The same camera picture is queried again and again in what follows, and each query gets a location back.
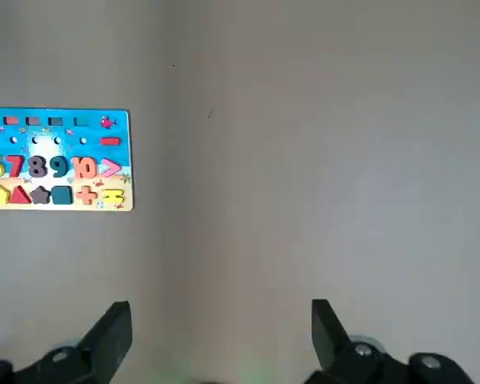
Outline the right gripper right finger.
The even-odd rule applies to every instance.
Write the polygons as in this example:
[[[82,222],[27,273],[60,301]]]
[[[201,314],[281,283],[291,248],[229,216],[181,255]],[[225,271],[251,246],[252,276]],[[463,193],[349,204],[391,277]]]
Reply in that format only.
[[[308,383],[467,384],[473,381],[459,364],[444,355],[416,353],[403,363],[372,343],[351,340],[326,299],[312,301],[311,339],[321,369],[309,376]]]

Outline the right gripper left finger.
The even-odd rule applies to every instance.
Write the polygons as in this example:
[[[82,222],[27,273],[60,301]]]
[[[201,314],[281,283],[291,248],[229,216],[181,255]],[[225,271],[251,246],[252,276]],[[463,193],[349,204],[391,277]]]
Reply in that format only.
[[[130,304],[115,302],[73,346],[54,349],[21,370],[0,359],[0,384],[109,383],[132,341]]]

